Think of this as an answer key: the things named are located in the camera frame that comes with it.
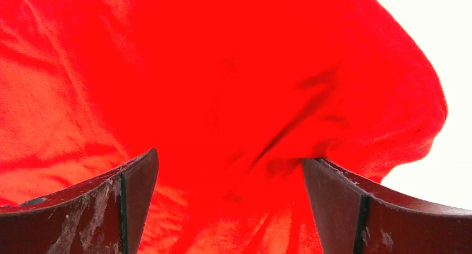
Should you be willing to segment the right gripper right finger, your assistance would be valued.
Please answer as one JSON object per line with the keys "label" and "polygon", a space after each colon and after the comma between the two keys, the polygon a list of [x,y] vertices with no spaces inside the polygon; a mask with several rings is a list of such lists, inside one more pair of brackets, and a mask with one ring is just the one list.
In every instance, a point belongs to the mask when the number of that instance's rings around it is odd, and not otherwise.
{"label": "right gripper right finger", "polygon": [[471,253],[471,211],[384,187],[324,159],[303,174],[324,253]]}

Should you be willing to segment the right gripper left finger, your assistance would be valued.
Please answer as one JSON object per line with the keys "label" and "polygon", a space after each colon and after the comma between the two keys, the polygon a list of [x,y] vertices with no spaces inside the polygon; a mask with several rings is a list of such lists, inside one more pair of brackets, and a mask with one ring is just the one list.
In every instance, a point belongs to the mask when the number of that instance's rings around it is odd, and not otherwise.
{"label": "right gripper left finger", "polygon": [[2,253],[137,253],[158,176],[156,149],[61,191],[1,207]]}

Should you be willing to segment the red t shirt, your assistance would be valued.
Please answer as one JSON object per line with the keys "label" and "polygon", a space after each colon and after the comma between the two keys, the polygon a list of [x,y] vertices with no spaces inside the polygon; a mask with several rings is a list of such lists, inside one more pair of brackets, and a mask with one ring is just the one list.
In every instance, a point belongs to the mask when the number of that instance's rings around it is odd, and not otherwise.
{"label": "red t shirt", "polygon": [[301,160],[379,182],[447,114],[377,0],[1,0],[1,203],[155,148],[140,253],[320,253]]}

